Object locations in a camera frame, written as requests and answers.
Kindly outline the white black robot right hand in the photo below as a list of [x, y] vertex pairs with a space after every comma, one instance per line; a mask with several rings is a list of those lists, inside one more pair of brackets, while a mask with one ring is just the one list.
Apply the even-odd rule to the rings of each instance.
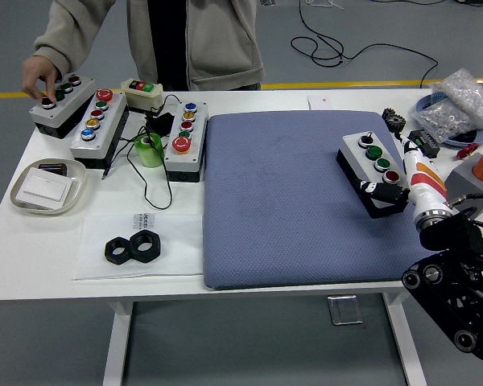
[[435, 164], [410, 139], [400, 136], [407, 187], [354, 179], [352, 185], [364, 197], [384, 203], [415, 205], [414, 224], [419, 231], [454, 216], [457, 210], [448, 203], [447, 188]]

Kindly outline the person's right hand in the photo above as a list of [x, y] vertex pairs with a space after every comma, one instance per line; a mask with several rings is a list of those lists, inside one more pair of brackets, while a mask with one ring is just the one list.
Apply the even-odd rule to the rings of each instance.
[[[22, 63], [22, 91], [33, 100], [41, 101], [47, 97], [56, 102], [55, 84], [59, 78], [59, 69], [43, 56], [34, 55]], [[41, 92], [36, 86], [38, 80], [45, 83], [45, 92]]]

